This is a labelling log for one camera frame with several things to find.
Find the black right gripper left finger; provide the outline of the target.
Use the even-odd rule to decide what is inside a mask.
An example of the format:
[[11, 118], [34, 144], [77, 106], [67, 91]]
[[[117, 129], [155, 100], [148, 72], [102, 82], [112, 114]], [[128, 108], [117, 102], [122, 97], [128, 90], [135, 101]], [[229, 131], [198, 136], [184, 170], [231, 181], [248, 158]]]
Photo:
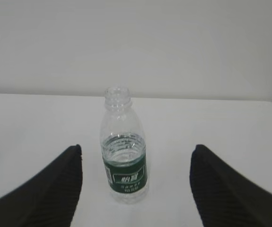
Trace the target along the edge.
[[0, 198], [0, 227], [69, 227], [82, 188], [82, 151], [70, 146]]

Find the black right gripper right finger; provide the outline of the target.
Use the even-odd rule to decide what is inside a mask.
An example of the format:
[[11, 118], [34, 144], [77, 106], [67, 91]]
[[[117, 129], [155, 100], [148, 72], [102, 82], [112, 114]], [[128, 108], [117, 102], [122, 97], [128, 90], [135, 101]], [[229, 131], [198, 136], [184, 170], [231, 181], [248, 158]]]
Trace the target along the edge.
[[205, 145], [191, 156], [190, 187], [205, 227], [272, 227], [272, 194]]

